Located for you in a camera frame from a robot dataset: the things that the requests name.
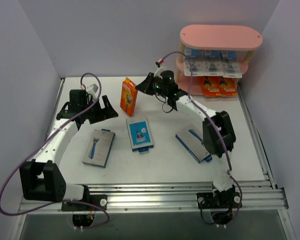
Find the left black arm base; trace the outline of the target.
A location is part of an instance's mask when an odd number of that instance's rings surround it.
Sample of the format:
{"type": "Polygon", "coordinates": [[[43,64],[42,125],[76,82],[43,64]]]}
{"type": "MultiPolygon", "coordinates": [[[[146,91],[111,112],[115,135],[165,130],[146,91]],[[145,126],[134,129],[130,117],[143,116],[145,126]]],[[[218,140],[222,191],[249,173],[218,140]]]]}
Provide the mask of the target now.
{"type": "Polygon", "coordinates": [[[91,195],[83,200],[64,201],[62,212],[72,212],[70,223],[80,231],[94,229],[109,223],[107,212],[108,196],[106,194],[91,195]]]}

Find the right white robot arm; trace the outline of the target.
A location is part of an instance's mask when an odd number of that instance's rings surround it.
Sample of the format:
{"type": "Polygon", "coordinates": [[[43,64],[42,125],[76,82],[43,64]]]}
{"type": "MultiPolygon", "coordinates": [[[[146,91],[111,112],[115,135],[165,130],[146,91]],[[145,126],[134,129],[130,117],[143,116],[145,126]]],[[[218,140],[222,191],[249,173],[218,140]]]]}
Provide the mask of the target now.
{"type": "Polygon", "coordinates": [[[233,187],[231,152],[236,142],[235,131],[226,111],[212,110],[196,101],[188,92],[179,88],[171,70],[164,70],[159,75],[150,72],[135,89],[149,96],[159,95],[173,110],[184,113],[202,124],[204,148],[212,155],[214,163],[213,203],[224,206],[230,201],[227,190],[233,187]]]}

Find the white Gillette SkinGuard blister pack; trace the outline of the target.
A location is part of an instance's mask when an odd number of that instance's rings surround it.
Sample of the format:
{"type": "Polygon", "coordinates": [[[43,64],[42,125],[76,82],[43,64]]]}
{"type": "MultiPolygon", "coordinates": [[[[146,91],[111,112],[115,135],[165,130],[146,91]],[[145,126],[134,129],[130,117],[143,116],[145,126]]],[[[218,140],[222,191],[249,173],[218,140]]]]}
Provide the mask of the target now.
{"type": "Polygon", "coordinates": [[[202,60],[202,51],[199,49],[193,49],[190,47],[186,47],[184,49],[184,54],[186,57],[183,58],[183,69],[185,76],[204,76],[204,66],[202,60]]]}

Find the orange Gillette box front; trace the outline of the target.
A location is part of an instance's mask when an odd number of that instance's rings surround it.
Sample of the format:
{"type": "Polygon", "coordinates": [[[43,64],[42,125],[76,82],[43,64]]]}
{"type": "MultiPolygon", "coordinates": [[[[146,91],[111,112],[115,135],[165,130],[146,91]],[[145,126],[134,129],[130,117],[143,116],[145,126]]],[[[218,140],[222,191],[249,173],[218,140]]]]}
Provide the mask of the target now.
{"type": "Polygon", "coordinates": [[[218,84],[219,91],[223,97],[237,96],[237,85],[234,78],[222,77],[218,84]]]}

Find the white blue Harry's box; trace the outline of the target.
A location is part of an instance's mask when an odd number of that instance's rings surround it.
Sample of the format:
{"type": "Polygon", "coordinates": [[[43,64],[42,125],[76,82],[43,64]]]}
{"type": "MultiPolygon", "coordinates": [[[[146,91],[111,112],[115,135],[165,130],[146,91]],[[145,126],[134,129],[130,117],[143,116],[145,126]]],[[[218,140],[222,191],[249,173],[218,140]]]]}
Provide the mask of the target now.
{"type": "Polygon", "coordinates": [[[145,116],[135,116],[126,119],[128,137],[131,150],[140,154],[147,153],[154,148],[154,141],[145,116]]]}

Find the orange gillette box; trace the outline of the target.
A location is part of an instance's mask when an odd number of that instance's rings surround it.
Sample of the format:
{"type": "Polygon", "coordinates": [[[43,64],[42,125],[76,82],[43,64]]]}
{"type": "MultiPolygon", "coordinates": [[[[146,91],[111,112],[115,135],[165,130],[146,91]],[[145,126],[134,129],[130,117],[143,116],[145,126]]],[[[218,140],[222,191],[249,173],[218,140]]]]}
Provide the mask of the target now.
{"type": "Polygon", "coordinates": [[[200,84],[202,95],[204,97],[220,97],[220,76],[204,76],[200,84]]]}
{"type": "Polygon", "coordinates": [[[129,116],[134,115],[138,91],[136,84],[128,77],[122,82],[120,108],[129,116]]]}
{"type": "Polygon", "coordinates": [[[237,96],[237,85],[234,78],[222,77],[218,84],[219,91],[223,97],[237,96]]]}

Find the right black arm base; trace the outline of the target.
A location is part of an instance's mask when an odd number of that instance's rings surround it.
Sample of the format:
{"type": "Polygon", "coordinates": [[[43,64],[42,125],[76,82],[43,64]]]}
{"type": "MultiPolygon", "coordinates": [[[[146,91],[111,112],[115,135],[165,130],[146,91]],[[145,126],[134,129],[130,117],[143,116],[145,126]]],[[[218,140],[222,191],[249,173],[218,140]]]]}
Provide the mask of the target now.
{"type": "Polygon", "coordinates": [[[238,192],[198,192],[196,200],[201,220],[208,226],[227,228],[243,206],[238,192]]]}

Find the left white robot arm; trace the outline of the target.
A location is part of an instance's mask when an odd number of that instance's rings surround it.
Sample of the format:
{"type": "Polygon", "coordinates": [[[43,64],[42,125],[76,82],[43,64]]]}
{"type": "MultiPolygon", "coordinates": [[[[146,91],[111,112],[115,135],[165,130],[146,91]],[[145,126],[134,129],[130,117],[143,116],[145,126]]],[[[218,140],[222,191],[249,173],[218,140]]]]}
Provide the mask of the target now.
{"type": "Polygon", "coordinates": [[[90,206],[90,191],[86,185],[66,182],[59,165],[71,139],[85,121],[90,124],[118,117],[107,95],[101,107],[97,96],[84,89],[73,89],[58,114],[47,143],[19,168],[23,197],[31,201],[72,201],[80,210],[90,206]]]}

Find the blue razor blister pack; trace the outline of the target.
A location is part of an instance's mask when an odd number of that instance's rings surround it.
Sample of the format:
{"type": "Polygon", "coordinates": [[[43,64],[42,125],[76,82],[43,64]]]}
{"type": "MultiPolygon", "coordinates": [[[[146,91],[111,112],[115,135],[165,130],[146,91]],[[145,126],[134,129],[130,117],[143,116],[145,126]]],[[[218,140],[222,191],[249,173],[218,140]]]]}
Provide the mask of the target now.
{"type": "Polygon", "coordinates": [[[223,76],[223,63],[219,50],[203,50],[202,64],[205,76],[223,76]]]}

